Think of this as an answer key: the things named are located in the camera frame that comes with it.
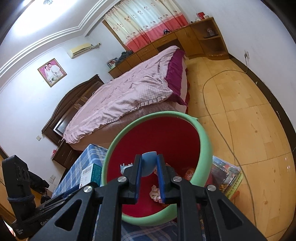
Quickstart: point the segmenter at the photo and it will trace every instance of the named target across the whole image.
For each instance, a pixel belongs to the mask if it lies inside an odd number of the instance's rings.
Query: wall-mounted air conditioner
[[[91,49],[97,49],[101,46],[101,44],[97,44],[96,46],[93,46],[92,44],[86,43],[79,45],[75,48],[70,49],[67,53],[70,56],[70,58],[75,58],[76,56],[85,53]]]

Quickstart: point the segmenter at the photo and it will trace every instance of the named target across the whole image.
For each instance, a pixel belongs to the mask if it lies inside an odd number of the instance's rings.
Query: electric cable
[[[245,56],[245,60],[246,60],[246,66],[247,66],[247,71],[246,71],[246,72],[244,72],[244,71],[239,71],[239,70],[235,70],[235,69],[227,69],[227,70],[223,70],[223,71],[221,71],[221,72],[215,74],[215,75],[212,76],[211,78],[209,78],[209,79],[204,83],[204,85],[203,85],[203,88],[202,88],[202,97],[203,97],[203,101],[204,101],[204,104],[205,104],[205,108],[206,108],[206,110],[207,110],[207,112],[208,112],[208,114],[209,114],[209,116],[210,116],[212,122],[214,123],[216,129],[218,130],[218,132],[219,132],[220,135],[222,136],[223,140],[225,141],[225,143],[226,143],[226,145],[228,146],[229,150],[231,151],[232,155],[234,156],[234,158],[236,159],[237,163],[239,164],[239,167],[240,167],[240,169],[242,170],[242,173],[243,173],[243,175],[244,175],[244,177],[245,177],[245,179],[246,179],[246,181],[247,181],[247,185],[248,185],[248,188],[249,188],[249,191],[250,191],[250,194],[251,194],[251,199],[252,199],[253,215],[254,215],[254,223],[255,223],[255,227],[257,227],[256,214],[255,214],[255,204],[254,204],[254,198],[253,198],[253,194],[252,194],[252,190],[251,190],[250,183],[249,183],[249,181],[248,181],[248,178],[247,178],[247,176],[246,176],[246,174],[245,174],[245,172],[244,172],[244,169],[243,169],[242,165],[240,164],[239,160],[238,160],[237,157],[235,156],[234,151],[232,151],[232,149],[230,148],[230,146],[229,146],[229,144],[227,143],[225,137],[223,136],[223,134],[221,133],[221,131],[220,131],[219,128],[217,127],[217,125],[216,125],[216,123],[215,123],[215,121],[214,121],[212,115],[210,114],[210,112],[209,112],[209,110],[208,110],[208,108],[207,108],[207,104],[206,104],[206,102],[205,102],[205,93],[204,93],[206,83],[207,83],[209,80],[211,80],[212,78],[214,78],[215,76],[217,76],[217,75],[219,75],[219,74],[221,74],[221,73],[223,73],[223,72],[227,72],[227,71],[236,71],[236,72],[239,72],[239,73],[244,73],[244,74],[246,74],[246,73],[248,72],[248,70],[249,70],[249,68],[248,68],[248,64],[247,64],[247,57],[246,57],[246,56]]]

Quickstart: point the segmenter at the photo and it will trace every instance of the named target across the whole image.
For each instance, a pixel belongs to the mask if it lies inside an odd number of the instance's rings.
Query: wooden floor
[[[189,115],[199,118],[211,139],[213,154],[238,165],[205,109],[202,87],[222,70],[241,69],[231,60],[195,58],[186,63],[191,84]],[[294,216],[296,177],[291,149],[275,112],[254,82],[234,71],[211,79],[205,86],[205,99],[250,182],[258,229],[268,241],[278,241]],[[239,191],[235,205],[254,222],[245,180]]]

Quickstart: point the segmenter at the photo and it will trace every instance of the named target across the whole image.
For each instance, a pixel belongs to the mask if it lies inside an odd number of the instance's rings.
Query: red box
[[[205,19],[203,16],[205,15],[204,12],[199,12],[196,14],[200,19]]]

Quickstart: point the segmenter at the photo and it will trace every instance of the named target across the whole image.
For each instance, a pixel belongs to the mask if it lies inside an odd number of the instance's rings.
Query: red object on shelf
[[[196,15],[197,15],[200,19],[205,19],[205,18],[204,18],[204,15],[205,15],[204,12],[199,12],[199,13],[197,13]]]
[[[54,155],[56,154],[56,152],[57,152],[57,150],[53,150],[53,152],[52,152],[52,156],[51,156],[51,160],[54,159]]]

